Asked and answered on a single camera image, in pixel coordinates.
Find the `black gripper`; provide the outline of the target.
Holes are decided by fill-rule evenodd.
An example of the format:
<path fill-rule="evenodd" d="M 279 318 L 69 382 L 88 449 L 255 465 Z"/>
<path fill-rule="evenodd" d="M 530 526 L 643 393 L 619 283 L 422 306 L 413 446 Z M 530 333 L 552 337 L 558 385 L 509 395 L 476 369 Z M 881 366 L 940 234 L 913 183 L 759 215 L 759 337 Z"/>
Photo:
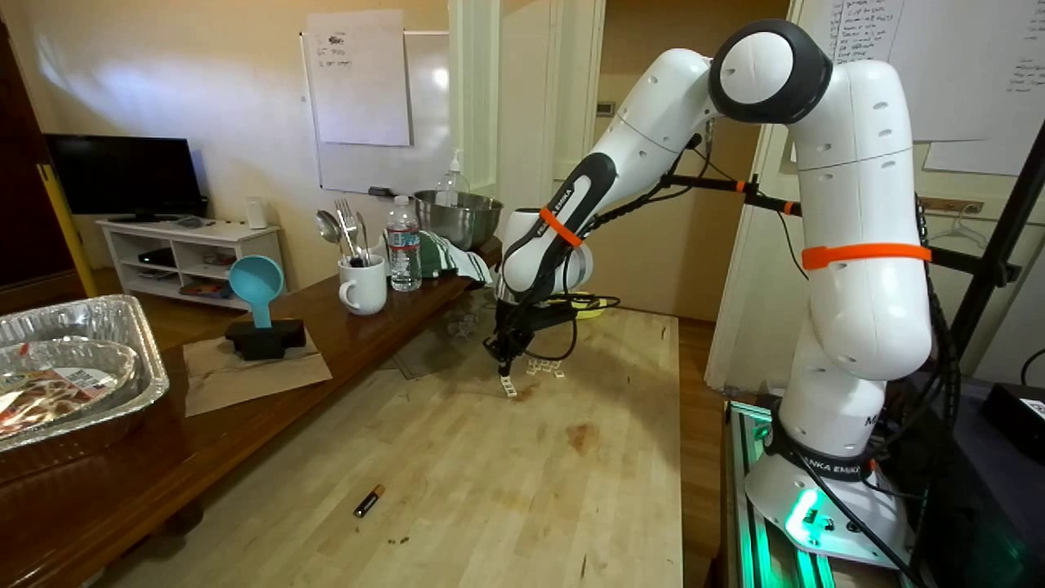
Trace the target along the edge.
<path fill-rule="evenodd" d="M 581 312 L 619 306 L 616 293 L 552 293 L 543 302 L 501 299 L 493 333 L 484 349 L 496 358 L 496 382 L 506 397 L 516 397 L 514 358 L 522 357 L 533 337 L 557 322 L 575 322 Z"/>

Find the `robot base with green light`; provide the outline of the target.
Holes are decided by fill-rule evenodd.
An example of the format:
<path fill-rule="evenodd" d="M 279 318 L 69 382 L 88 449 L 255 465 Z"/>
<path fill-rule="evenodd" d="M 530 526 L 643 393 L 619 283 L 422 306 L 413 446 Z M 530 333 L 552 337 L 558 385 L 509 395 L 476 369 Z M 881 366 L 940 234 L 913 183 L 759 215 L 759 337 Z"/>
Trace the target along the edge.
<path fill-rule="evenodd" d="M 772 449 L 776 413 L 729 406 L 731 579 L 742 588 L 922 588 L 901 490 L 870 469 L 834 480 Z"/>

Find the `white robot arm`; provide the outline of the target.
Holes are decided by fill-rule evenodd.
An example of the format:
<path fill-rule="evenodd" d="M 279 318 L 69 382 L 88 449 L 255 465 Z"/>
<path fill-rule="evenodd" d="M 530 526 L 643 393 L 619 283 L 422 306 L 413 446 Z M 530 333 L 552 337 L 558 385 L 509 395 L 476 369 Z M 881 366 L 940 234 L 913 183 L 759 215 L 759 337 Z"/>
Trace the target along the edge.
<path fill-rule="evenodd" d="M 932 250 L 891 64 L 838 63 L 786 20 L 753 24 L 713 54 L 660 52 L 557 197 L 516 217 L 487 352 L 514 361 L 537 328 L 570 318 L 598 215 L 657 191 L 713 118 L 791 129 L 810 277 L 791 379 L 744 495 L 802 547 L 901 567 L 905 503 L 870 440 L 887 385 L 932 357 Z"/>

